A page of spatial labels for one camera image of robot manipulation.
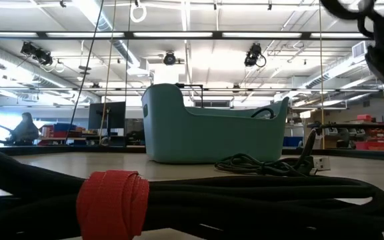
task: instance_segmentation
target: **ceiling beam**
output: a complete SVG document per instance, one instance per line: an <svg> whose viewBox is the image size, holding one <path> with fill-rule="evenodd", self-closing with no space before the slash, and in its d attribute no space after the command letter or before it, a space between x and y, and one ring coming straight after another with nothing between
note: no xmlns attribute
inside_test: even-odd
<svg viewBox="0 0 384 240"><path fill-rule="evenodd" d="M112 32L100 31L0 31L0 40L111 40ZM322 41L364 41L368 37L358 32L324 31ZM113 40L286 40L320 41L317 31L115 31Z"/></svg>
<svg viewBox="0 0 384 240"><path fill-rule="evenodd" d="M16 91L76 91L78 87L0 87L0 90L16 90ZM108 91L146 91L147 88L142 87L109 87ZM83 88L83 91L104 91L104 88ZM191 88L179 89L180 91L192 91ZM255 92L284 92L284 91L300 91L301 93L319 93L322 89L302 89L302 88L212 88L205 87L204 91L219 91L219 92L232 92L232 91L255 91ZM324 89L324 92L360 92L360 93L382 93L384 89Z"/></svg>

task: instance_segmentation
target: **table surface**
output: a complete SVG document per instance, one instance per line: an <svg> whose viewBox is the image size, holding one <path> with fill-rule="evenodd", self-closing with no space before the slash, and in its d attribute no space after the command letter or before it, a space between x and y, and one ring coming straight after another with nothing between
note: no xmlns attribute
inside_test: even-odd
<svg viewBox="0 0 384 240"><path fill-rule="evenodd" d="M60 153L19 156L15 158L22 163L84 178L90 176L94 171L106 171L108 169L138 171L142 177L150 181L232 175L214 170L213 165L159 164L150 161L145 154L103 153L102 156L102 153ZM346 157L329 158L331 170L319 172L318 174L359 179L384 190L384 161ZM143 232L142 236L135 239L194 240L199 238L172 229L162 229Z"/></svg>

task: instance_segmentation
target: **black device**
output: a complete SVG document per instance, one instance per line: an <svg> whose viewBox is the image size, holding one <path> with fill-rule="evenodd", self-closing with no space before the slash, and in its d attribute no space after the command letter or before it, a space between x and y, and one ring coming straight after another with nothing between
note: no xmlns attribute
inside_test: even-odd
<svg viewBox="0 0 384 240"><path fill-rule="evenodd" d="M345 20L357 20L359 32L375 41L374 46L368 46L365 60L370 71L384 83L384 16L374 10L376 0L366 1L366 6L358 12L347 10L339 1L321 0L321 2L334 16ZM366 30L366 18L373 21L374 32Z"/></svg>
<svg viewBox="0 0 384 240"><path fill-rule="evenodd" d="M172 65L176 64L176 56L174 56L174 52L172 52L172 51L167 52L167 54L164 57L163 62L167 66L172 66Z"/></svg>
<svg viewBox="0 0 384 240"><path fill-rule="evenodd" d="M260 58L263 58L265 60L265 64L263 65L257 64ZM245 57L244 64L246 67L252 67L255 65L258 67L264 67L266 65L266 58L261 54L260 43L253 43L250 50L247 52L247 56Z"/></svg>
<svg viewBox="0 0 384 240"><path fill-rule="evenodd" d="M32 59L38 61L41 65L48 66L53 64L53 58L50 51L44 51L42 48L36 47L30 42L23 43L20 53L24 54L26 57L32 57Z"/></svg>
<svg viewBox="0 0 384 240"><path fill-rule="evenodd" d="M89 129L100 129L103 106L104 103L90 104ZM112 128L125 128L125 102L106 103L103 126L107 128L108 136L110 136Z"/></svg>

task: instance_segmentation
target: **window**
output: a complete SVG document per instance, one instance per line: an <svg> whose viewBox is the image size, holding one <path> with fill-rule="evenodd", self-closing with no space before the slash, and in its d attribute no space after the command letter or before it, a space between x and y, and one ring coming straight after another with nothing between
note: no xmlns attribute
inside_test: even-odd
<svg viewBox="0 0 384 240"><path fill-rule="evenodd" d="M204 107L230 107L230 101L204 101ZM201 101L195 101L196 107L201 107Z"/></svg>

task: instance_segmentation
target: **red velcro strap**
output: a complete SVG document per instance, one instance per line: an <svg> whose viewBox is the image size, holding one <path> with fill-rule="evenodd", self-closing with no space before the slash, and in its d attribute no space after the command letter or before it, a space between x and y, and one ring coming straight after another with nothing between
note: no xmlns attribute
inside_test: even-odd
<svg viewBox="0 0 384 240"><path fill-rule="evenodd" d="M130 240L145 222L149 182L137 172L94 172L79 190L77 218L84 240Z"/></svg>

